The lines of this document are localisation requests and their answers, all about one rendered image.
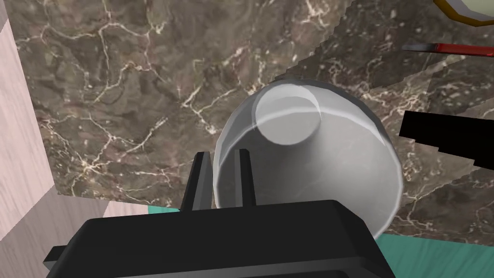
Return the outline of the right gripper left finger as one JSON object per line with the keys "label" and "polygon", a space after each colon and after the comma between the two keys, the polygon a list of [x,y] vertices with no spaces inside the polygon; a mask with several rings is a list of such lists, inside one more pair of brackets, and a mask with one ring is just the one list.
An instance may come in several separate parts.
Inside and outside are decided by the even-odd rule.
{"label": "right gripper left finger", "polygon": [[193,160],[180,211],[212,207],[213,169],[210,152],[198,152]]}

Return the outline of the white bowl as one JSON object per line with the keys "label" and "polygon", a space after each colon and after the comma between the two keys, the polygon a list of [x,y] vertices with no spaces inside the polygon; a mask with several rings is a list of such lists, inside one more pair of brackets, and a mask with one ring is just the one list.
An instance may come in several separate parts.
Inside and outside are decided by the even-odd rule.
{"label": "white bowl", "polygon": [[402,165],[381,120],[357,97],[310,79],[273,82],[231,114],[215,147],[216,205],[235,205],[234,152],[250,153],[258,204],[333,199],[374,238],[404,190]]}

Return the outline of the red-handled knife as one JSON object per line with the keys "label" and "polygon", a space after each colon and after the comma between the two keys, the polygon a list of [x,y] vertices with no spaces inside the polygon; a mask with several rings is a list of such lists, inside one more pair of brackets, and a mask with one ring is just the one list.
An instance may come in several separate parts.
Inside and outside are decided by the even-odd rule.
{"label": "red-handled knife", "polygon": [[418,43],[401,47],[405,51],[461,56],[494,57],[494,47],[450,43]]}

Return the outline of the black flat object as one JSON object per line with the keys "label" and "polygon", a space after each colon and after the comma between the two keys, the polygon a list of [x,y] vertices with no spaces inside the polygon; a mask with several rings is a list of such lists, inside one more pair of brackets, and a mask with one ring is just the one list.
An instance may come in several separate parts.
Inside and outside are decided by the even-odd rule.
{"label": "black flat object", "polygon": [[494,170],[494,120],[405,111],[399,136]]}

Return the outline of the yellow-rimmed plate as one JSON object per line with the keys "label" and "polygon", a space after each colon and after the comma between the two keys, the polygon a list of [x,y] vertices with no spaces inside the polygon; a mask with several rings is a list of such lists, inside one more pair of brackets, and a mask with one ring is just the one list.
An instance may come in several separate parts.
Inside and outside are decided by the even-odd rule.
{"label": "yellow-rimmed plate", "polygon": [[433,0],[451,20],[473,27],[494,26],[494,0]]}

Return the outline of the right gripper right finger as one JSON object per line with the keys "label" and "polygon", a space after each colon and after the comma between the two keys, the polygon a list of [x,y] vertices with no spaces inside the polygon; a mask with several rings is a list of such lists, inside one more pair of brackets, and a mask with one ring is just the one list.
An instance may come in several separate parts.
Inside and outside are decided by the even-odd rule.
{"label": "right gripper right finger", "polygon": [[256,205],[250,154],[247,149],[234,152],[235,206],[252,207]]}

